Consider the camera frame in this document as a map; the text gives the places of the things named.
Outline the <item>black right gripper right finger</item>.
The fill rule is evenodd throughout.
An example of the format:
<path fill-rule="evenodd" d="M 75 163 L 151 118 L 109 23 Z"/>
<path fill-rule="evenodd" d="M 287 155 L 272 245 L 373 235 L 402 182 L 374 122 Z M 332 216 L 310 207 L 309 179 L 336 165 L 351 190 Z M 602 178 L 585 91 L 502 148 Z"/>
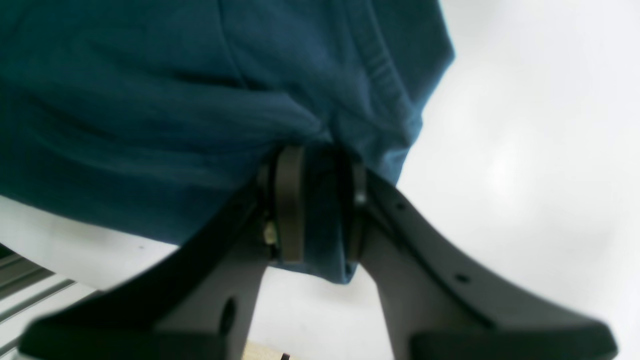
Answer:
<path fill-rule="evenodd" d="M 450 243 L 393 185 L 345 160 L 349 258 L 374 280 L 397 360 L 612 360 L 608 326 L 536 296 Z"/>

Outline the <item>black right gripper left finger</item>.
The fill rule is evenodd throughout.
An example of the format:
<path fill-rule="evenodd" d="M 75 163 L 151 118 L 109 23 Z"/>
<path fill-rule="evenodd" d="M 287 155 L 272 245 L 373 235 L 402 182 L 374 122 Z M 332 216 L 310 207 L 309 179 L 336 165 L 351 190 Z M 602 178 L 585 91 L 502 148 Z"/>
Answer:
<path fill-rule="evenodd" d="M 304 259 L 302 146 L 280 150 L 184 246 L 28 326 L 24 360 L 239 360 L 265 270 Z"/>

